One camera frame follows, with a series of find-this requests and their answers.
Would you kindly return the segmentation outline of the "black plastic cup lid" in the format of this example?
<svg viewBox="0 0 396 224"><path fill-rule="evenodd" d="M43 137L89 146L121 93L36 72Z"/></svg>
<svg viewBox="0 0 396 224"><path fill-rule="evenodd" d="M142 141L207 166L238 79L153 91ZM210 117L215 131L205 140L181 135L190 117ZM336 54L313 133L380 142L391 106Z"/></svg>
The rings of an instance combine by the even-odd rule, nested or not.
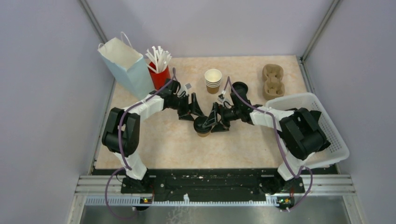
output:
<svg viewBox="0 0 396 224"><path fill-rule="evenodd" d="M200 116L195 118L193 127L198 134L206 134L211 131L211 126L204 127L204 123L206 122L207 118L207 116Z"/></svg>

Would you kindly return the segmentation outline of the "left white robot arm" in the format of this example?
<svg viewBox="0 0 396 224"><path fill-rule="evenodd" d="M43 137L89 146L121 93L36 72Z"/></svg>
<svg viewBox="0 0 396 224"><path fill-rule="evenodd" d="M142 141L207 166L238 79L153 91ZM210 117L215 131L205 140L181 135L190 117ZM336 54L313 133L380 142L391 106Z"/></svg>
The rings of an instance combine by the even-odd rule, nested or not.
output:
<svg viewBox="0 0 396 224"><path fill-rule="evenodd" d="M173 79L166 79L157 91L151 91L143 100L130 107L110 110L102 144L120 160L126 175L133 179L132 187L139 193L149 189L150 181L144 177L147 167L143 164L137 148L140 139L140 124L145 119L165 109L177 111L180 120L193 121L194 116L202 117L195 93L188 94L181 84Z"/></svg>

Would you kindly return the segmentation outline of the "brown paper coffee cup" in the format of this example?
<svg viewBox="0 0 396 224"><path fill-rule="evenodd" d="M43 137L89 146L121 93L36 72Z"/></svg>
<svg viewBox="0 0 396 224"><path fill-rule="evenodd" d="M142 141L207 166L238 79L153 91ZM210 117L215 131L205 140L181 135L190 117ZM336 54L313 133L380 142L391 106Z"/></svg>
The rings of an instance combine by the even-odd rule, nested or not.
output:
<svg viewBox="0 0 396 224"><path fill-rule="evenodd" d="M211 132L209 131L209 132L207 132L207 133L197 133L197 135L199 136L199 137L206 137L206 136L208 136L209 134L210 134Z"/></svg>

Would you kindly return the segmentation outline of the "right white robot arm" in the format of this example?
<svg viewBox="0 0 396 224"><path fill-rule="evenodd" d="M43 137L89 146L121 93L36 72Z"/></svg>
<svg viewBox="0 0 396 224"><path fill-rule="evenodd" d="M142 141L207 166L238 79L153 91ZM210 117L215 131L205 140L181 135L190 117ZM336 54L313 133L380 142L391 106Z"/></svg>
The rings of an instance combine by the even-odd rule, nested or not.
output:
<svg viewBox="0 0 396 224"><path fill-rule="evenodd" d="M300 176L306 160L316 152L330 146L326 134L319 126L320 111L306 108L276 110L261 105L251 105L246 90L232 91L233 105L227 107L214 103L208 118L201 124L214 132L225 132L230 122L242 122L271 128L275 133L283 163L278 167L279 176L274 179L274 187L279 192L287 192L293 185L292 178Z"/></svg>

